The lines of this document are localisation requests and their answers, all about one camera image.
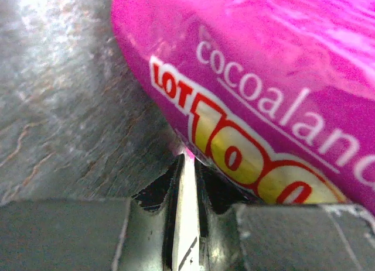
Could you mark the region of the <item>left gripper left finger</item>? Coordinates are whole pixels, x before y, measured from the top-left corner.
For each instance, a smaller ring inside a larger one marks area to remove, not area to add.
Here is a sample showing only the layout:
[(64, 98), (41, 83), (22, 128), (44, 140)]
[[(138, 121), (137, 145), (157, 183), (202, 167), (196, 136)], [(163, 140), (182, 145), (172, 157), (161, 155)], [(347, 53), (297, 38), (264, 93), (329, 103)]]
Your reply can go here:
[(3, 205), (1, 269), (171, 270), (184, 163), (130, 198)]

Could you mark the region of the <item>purple grape candy bag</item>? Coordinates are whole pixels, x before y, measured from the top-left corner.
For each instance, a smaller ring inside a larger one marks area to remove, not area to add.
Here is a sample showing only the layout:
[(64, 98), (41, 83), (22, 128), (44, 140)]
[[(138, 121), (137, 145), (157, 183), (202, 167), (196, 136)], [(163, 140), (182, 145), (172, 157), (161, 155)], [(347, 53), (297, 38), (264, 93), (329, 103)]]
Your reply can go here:
[(113, 0), (112, 24), (200, 161), (269, 204), (374, 211), (374, 0)]

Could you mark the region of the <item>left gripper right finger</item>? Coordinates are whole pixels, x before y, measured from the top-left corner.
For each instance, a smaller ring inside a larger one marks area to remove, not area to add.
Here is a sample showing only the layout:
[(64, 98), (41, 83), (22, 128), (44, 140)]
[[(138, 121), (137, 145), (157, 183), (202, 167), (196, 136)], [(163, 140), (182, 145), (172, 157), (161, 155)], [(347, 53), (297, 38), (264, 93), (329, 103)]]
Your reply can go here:
[(195, 161), (203, 270), (373, 270), (374, 217), (356, 204), (267, 205)]

